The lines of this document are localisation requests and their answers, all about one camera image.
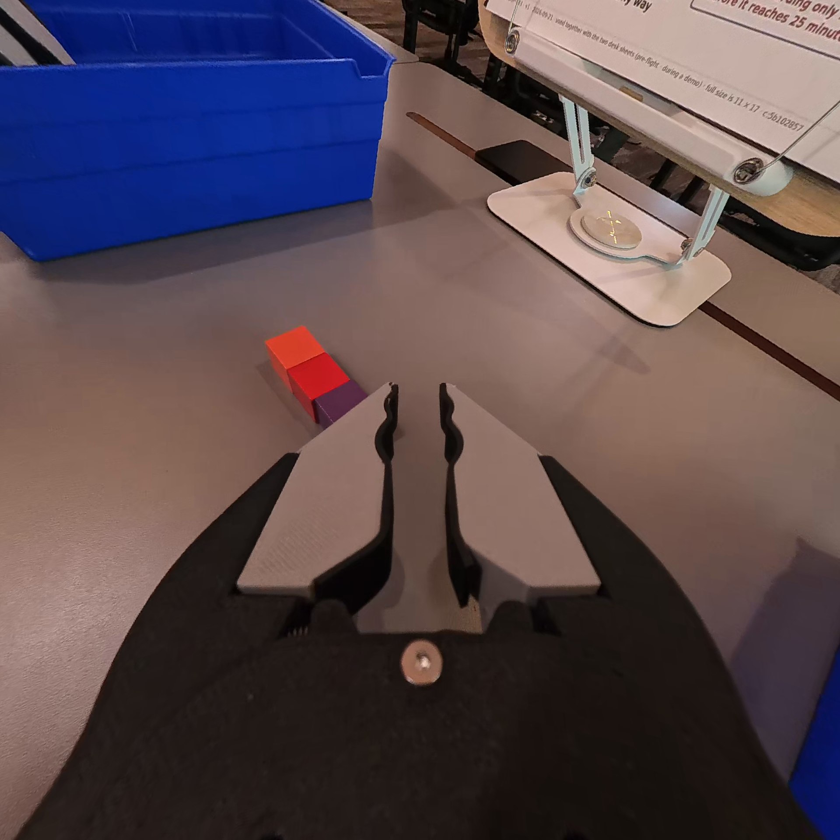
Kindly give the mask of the blue plastic bin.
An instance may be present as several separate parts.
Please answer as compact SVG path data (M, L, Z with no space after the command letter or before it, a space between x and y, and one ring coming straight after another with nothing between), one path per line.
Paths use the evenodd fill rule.
M825 839L839 838L839 653L790 780L798 804Z
M2 234L48 261L369 199L394 61L321 2L2 2Z

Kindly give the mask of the grey desk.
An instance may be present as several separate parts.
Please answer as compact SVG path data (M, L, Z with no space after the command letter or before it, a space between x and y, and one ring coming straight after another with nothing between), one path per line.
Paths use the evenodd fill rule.
M838 646L838 295L720 231L731 281L634 320L496 219L474 158L560 137L392 68L370 201L38 264L2 239L2 838L194 539L316 425L265 341L399 385L394 569L369 632L476 628L445 557L438 386L593 491L668 567L791 777Z

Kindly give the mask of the white document stand wooden board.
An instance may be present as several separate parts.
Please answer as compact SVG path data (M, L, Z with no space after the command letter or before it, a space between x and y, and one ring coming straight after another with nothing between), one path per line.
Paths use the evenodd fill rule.
M494 57L560 96L574 173L491 194L489 210L637 320L670 328L731 278L709 251L718 223L780 261L838 261L838 182L685 110L633 81L492 14L479 21ZM598 185L590 117L645 142L700 178L709 196L680 234Z

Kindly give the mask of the purple wooden cube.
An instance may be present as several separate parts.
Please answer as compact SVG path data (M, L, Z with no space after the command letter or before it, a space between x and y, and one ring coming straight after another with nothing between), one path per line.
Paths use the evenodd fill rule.
M313 401L318 424L322 429L328 428L361 404L367 396L354 380L348 380L321 394Z

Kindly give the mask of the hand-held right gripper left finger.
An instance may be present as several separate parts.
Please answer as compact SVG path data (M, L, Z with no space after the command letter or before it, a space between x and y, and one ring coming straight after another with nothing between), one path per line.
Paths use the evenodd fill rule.
M244 595L339 601L357 614L392 570L398 385L388 382L294 454L237 580Z

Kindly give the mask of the red wooden cube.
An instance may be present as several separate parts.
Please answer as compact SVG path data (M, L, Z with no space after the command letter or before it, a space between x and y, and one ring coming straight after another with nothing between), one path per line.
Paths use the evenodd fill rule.
M292 394L316 424L320 423L317 400L350 381L327 353L290 367L287 375Z

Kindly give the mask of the white instruction sheet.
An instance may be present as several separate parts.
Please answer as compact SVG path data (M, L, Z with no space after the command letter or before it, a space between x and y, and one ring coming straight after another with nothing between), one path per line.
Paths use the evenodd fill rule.
M838 182L838 1L499 1L486 7Z

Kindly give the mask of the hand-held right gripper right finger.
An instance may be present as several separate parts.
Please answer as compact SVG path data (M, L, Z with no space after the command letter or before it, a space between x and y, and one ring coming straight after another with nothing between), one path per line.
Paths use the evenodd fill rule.
M602 582L540 452L449 383L439 386L447 463L448 573L481 616L506 602L595 595Z

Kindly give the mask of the orange wooden cube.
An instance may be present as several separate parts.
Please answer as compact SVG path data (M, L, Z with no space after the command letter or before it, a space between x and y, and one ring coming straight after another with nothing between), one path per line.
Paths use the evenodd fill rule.
M266 340L265 347L271 368L290 392L290 370L325 353L320 342L302 325Z

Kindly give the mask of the black flat rectangular pad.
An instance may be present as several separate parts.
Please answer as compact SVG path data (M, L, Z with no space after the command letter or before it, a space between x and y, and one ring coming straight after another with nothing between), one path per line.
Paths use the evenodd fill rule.
M475 161L510 186L554 173L574 173L572 166L526 140L477 150Z

